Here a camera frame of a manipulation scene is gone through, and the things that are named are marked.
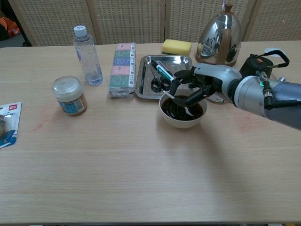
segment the robotic arm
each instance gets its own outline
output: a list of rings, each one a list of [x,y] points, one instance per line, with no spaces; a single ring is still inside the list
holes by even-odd
[[[180,84],[199,90],[187,98],[174,98],[182,107],[189,107],[216,93],[235,107],[301,130],[301,84],[285,79],[247,76],[225,65],[196,64],[190,71],[174,74],[170,94],[175,95]]]

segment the blue label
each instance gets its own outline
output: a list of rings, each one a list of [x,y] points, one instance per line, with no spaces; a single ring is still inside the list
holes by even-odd
[[[6,131],[0,139],[0,146],[2,145],[6,145],[5,147],[11,146],[15,144],[16,140],[17,140],[16,130],[13,129],[13,130]]]
[[[75,114],[84,109],[83,103],[80,98],[71,103],[63,103],[60,101],[58,103],[63,108],[64,112],[68,114]]]

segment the black kettle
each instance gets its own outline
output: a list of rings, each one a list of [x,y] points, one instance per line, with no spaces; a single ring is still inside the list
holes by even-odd
[[[265,57],[262,57],[273,54],[279,55],[285,61],[285,63],[274,65],[272,61]],[[272,69],[274,67],[286,67],[289,65],[289,63],[290,60],[280,50],[273,50],[262,55],[250,54],[249,58],[245,61],[239,72],[241,73],[243,78],[249,75],[256,75],[256,71],[265,72],[268,78],[270,78]]]

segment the plastic water bottle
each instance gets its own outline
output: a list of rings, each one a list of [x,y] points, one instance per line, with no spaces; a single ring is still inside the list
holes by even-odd
[[[103,74],[100,69],[93,38],[87,33],[85,26],[74,27],[75,37],[73,44],[81,63],[86,83],[90,86],[99,86],[103,82]]]

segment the jar lid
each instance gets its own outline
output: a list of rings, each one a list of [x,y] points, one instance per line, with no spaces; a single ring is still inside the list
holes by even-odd
[[[249,64],[252,67],[255,68],[266,68],[268,66],[272,66],[273,62],[271,62],[269,59],[265,58],[265,57],[250,57],[249,58]]]
[[[55,80],[52,90],[59,101],[68,102],[81,96],[83,89],[74,76],[63,76]]]

